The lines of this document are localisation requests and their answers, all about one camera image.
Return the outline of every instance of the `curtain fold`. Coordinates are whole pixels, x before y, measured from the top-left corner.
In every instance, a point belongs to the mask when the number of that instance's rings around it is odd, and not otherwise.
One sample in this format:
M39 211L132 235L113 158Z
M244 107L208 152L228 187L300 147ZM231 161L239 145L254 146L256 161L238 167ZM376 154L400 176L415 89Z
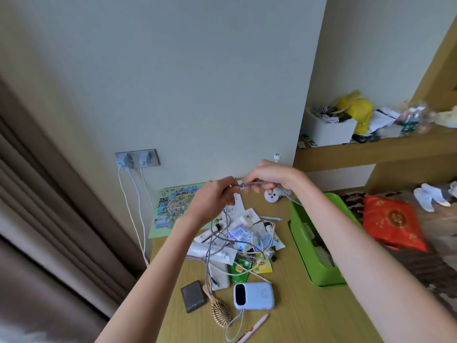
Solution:
M0 80L3 254L0 342L92 342L145 269L138 247Z

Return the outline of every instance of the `white box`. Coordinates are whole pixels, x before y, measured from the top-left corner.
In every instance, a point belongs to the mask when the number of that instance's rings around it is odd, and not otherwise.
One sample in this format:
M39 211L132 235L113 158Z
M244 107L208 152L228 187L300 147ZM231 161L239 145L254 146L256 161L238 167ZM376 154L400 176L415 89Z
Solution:
M314 116L308 109L303 114L302 131L319 147L348 143L356 126L357 121L354 119L330 124Z

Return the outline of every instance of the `wooden shelf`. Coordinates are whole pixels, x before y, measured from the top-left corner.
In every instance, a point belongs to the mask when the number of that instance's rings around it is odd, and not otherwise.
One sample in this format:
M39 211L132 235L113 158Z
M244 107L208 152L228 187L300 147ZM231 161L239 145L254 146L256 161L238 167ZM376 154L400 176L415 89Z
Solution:
M412 134L365 144L297 148L293 166L303 172L314 172L455 153L457 130L436 125L424 135Z

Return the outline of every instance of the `power outlet panel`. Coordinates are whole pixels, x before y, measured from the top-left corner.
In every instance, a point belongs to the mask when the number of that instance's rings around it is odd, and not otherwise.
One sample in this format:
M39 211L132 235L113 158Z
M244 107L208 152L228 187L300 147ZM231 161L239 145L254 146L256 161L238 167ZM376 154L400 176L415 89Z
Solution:
M140 155L148 152L150 154L150 159L149 163L146 166L141 166L140 164ZM133 168L140 168L140 167L154 167L154 166L160 166L159 158L157 157L157 151L155 149L144 149L144 150L133 150L130 152L119 152L116 153L116 158L118 158L119 155L128 155L131 160L131 164L133 165Z

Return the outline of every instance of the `forearm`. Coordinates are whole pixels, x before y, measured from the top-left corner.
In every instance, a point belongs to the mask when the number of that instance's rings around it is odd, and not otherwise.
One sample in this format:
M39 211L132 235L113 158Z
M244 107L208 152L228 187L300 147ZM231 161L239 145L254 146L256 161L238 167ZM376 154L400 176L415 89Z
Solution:
M96 343L155 342L195 230L180 217L151 265L108 322Z
M385 341L457 337L456 322L433 296L304 174L295 173L290 187Z

